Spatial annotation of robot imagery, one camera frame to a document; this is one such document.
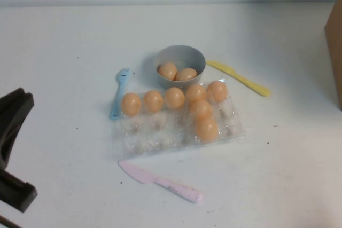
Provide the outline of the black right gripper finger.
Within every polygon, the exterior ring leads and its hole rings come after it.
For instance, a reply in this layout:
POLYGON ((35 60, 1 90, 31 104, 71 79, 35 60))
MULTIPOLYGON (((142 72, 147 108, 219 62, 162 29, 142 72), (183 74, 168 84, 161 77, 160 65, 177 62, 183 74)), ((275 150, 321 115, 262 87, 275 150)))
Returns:
POLYGON ((1 201, 25 212, 36 197, 37 190, 33 185, 1 170, 1 201))

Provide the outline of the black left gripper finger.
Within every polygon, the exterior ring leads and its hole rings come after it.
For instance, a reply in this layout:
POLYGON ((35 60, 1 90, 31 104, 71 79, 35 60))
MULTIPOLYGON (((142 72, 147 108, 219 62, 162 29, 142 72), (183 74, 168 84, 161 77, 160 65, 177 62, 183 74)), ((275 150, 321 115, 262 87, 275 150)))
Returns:
POLYGON ((33 106, 33 95, 23 88, 1 97, 1 170, 6 169, 15 139, 33 106))

